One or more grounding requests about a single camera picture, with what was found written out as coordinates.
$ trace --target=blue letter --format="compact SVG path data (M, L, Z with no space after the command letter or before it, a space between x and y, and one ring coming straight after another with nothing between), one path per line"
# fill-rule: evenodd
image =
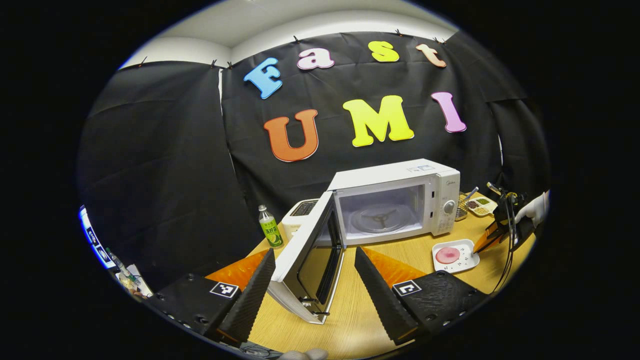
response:
M249 73L244 77L245 81L251 81L255 86L258 87L258 89L260 89L260 97L263 99L271 96L271 94L273 94L282 86L282 81L271 80L271 78L277 78L278 76L280 76L280 71L278 71L278 69L274 68L273 66L269 66L275 65L277 63L278 59L268 58L267 60L264 60L260 65L258 65L255 69L249 71Z

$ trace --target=white plate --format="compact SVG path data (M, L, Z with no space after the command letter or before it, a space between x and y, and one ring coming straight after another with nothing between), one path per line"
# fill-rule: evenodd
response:
M451 264L439 263L438 260L436 260L436 253L444 247L453 247L455 249L458 249L460 251L460 257L458 258L458 260L454 261ZM431 254L433 255L433 267L436 269L436 271L443 270L449 272L450 274L471 269L478 265L478 263L480 262L480 255L474 254L473 251L474 242L469 239L438 243L434 245L433 249L431 250Z

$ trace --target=microwave knob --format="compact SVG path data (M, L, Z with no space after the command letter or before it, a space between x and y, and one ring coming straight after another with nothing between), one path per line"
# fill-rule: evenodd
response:
M447 214L451 214L453 212L453 208L456 207L456 203L453 200L449 200L444 204L444 212Z

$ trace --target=white ceiling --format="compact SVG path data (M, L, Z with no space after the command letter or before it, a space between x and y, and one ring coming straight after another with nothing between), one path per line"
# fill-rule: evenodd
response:
M423 7L403 0L225 0L182 20L158 37L198 38L231 48L287 22L341 10L396 13L457 30Z

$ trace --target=green tea bottle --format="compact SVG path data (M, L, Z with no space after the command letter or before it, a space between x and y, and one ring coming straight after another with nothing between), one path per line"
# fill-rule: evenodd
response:
M280 235L280 231L278 230L276 219L267 211L265 205L258 206L258 210L260 211L258 221L269 245L276 249L281 247L284 241L282 241L282 235Z

